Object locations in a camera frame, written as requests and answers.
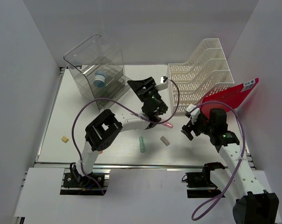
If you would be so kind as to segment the pink highlighter pen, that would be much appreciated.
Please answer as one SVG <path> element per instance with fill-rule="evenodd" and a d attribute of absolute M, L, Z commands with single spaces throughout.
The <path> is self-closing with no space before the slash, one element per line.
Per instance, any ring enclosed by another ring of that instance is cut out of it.
<path fill-rule="evenodd" d="M 167 128 L 170 128 L 170 129 L 173 128 L 173 124 L 171 124 L 169 121 L 165 122 L 164 120 L 161 120 L 161 123 L 163 126 L 166 126 Z"/>

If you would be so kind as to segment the beige eraser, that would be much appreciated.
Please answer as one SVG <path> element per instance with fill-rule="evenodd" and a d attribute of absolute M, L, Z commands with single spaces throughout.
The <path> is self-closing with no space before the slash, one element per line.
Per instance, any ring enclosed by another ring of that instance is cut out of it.
<path fill-rule="evenodd" d="M 162 137 L 160 138 L 160 140 L 161 140 L 166 146 L 170 145 L 169 140 L 168 140 L 165 136 L 162 136 Z"/>

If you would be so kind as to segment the blue white small jar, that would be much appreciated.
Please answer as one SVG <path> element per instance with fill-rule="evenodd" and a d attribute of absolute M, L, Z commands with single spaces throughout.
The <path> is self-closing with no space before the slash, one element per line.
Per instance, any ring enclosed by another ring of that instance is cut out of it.
<path fill-rule="evenodd" d="M 105 79 L 106 79 L 106 73 L 104 71 L 96 71 L 94 75 L 94 86 L 98 88 L 103 88 L 105 86 Z"/>

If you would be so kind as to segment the clear acrylic drawer organizer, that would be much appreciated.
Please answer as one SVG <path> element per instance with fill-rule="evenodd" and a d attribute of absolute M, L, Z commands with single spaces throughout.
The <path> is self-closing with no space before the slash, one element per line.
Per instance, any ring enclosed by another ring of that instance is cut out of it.
<path fill-rule="evenodd" d="M 99 110 L 109 109 L 129 89 L 120 45 L 102 36 L 92 35 L 63 56 L 81 95 L 96 101 Z"/>

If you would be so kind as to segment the green highlighter pen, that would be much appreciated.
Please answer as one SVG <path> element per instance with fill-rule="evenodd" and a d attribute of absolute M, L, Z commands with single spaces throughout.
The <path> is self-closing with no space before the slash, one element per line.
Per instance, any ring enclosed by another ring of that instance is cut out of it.
<path fill-rule="evenodd" d="M 145 153 L 146 152 L 144 138 L 142 136 L 139 137 L 139 150 L 140 150 L 141 153 Z"/>

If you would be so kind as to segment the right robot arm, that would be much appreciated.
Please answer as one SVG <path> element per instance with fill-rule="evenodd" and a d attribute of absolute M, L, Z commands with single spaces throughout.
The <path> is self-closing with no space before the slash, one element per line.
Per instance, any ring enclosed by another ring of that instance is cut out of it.
<path fill-rule="evenodd" d="M 223 196 L 229 200 L 237 224 L 275 223 L 279 199 L 275 193 L 269 193 L 253 173 L 239 139 L 228 130 L 225 110 L 211 109 L 207 117 L 199 108 L 189 105 L 186 116 L 190 120 L 182 127 L 182 133 L 189 140 L 200 134 L 207 135 L 226 163 L 226 166 L 219 162 L 207 163 L 202 170 L 203 183 L 215 185 L 221 191 L 215 201 Z"/>

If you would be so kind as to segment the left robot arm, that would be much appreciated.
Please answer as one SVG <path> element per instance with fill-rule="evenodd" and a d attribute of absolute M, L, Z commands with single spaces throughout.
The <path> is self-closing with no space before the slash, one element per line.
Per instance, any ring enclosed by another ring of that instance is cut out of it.
<path fill-rule="evenodd" d="M 105 109 L 86 126 L 84 149 L 78 152 L 79 161 L 70 165 L 70 173 L 80 187 L 90 182 L 99 183 L 92 175 L 94 163 L 100 152 L 110 147 L 121 132 L 152 129 L 164 123 L 160 116 L 167 112 L 168 107 L 159 91 L 168 87 L 168 78 L 162 76 L 160 84 L 156 84 L 152 77 L 127 83 L 143 103 L 141 113 L 130 110 L 128 114 L 116 115 Z"/>

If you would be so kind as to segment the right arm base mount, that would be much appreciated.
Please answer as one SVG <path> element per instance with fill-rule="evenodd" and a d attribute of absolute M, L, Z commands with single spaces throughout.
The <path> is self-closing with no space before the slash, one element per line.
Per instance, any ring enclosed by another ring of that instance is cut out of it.
<path fill-rule="evenodd" d="M 186 183 L 188 198 L 213 198 L 221 194 L 230 179 L 226 166 L 220 162 L 206 163 L 200 172 L 186 172 L 181 181 Z"/>

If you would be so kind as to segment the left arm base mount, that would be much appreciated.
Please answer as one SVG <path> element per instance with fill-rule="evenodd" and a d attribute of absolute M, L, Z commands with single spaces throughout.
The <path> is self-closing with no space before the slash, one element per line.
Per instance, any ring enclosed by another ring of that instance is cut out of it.
<path fill-rule="evenodd" d="M 70 164 L 62 178 L 60 195 L 68 196 L 103 196 L 108 188 L 109 173 L 105 169 L 96 169 L 89 174 L 98 184 L 89 177 L 82 176 L 78 173 L 76 164 Z"/>

